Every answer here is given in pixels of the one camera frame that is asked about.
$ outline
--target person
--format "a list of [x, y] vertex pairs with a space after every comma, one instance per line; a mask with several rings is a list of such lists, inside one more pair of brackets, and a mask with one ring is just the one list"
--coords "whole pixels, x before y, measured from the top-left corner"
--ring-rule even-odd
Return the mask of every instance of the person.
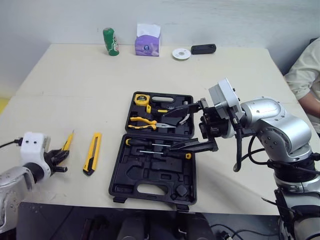
[[306, 47], [284, 78], [320, 137], [320, 37]]

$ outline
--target table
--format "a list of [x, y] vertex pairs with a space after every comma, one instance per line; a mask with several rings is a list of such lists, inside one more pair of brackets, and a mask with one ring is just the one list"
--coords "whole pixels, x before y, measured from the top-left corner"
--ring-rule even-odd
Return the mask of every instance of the table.
[[[208, 89], [227, 77], [241, 101], [270, 96], [286, 109], [310, 122], [263, 48], [218, 47], [216, 53], [193, 55], [186, 61], [174, 60], [176, 47], [162, 46], [160, 57], [135, 56], [133, 46], [120, 46], [120, 54], [108, 56], [104, 45], [52, 44], [28, 75], [16, 95], [0, 115], [0, 143], [24, 132], [51, 136], [50, 149], [58, 149], [74, 130], [70, 155], [63, 164], [66, 173], [55, 173], [35, 186], [26, 201], [34, 203], [172, 210], [164, 202], [129, 198], [125, 204], [114, 203], [108, 188], [125, 134], [130, 100], [135, 91], [190, 94], [194, 100], [206, 97]], [[195, 137], [201, 113], [194, 117]], [[87, 177], [82, 172], [94, 132], [102, 133], [96, 172]], [[275, 206], [261, 200], [274, 200], [276, 184], [272, 169], [243, 163], [233, 172], [236, 140], [218, 138], [218, 152], [196, 155], [197, 203], [193, 212], [225, 214], [277, 215]], [[249, 140], [243, 141], [245, 154]], [[320, 152], [319, 140], [312, 129], [313, 151]], [[254, 143], [253, 149], [260, 148]], [[266, 161], [258, 153], [258, 161]], [[20, 152], [14, 146], [0, 151], [1, 171], [19, 165]]]

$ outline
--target person's arm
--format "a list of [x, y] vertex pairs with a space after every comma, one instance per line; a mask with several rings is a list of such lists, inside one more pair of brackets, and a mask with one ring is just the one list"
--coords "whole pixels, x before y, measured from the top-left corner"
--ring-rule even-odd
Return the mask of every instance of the person's arm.
[[320, 74], [320, 38], [303, 51], [301, 56], [284, 76], [291, 91], [303, 109], [319, 117], [319, 102], [310, 89]]
[[298, 101], [307, 114], [320, 118], [320, 101], [318, 101], [311, 92]]

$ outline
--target silver robotic arm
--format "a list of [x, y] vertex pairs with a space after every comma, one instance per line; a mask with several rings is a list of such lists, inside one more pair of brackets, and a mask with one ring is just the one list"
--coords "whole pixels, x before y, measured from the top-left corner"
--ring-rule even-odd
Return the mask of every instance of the silver robotic arm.
[[[167, 117], [183, 117], [203, 111], [199, 124], [207, 142], [197, 139], [171, 146], [171, 151], [217, 151], [217, 137], [237, 139], [235, 172], [249, 157], [255, 164], [274, 169], [278, 189], [274, 191], [281, 217], [284, 240], [320, 239], [320, 172], [315, 169], [319, 154], [309, 145], [311, 130], [301, 119], [288, 113], [276, 100], [260, 97], [242, 104], [227, 79], [209, 89], [214, 106], [208, 107], [204, 98], [197, 103], [170, 110]], [[242, 138], [251, 137], [248, 154], [242, 156]], [[251, 146], [255, 138], [261, 142], [269, 160], [256, 162]]]
[[21, 140], [21, 165], [0, 174], [0, 239], [18, 223], [19, 204], [34, 188], [55, 172], [66, 172], [57, 166], [68, 155], [62, 149], [47, 153], [50, 138], [42, 133], [27, 132]]

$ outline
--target purple tissue box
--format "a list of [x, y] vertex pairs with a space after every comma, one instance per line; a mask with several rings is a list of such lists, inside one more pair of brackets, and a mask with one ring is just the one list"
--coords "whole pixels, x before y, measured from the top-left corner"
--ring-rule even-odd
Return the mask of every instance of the purple tissue box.
[[142, 35], [135, 39], [135, 55], [159, 57], [160, 37]]

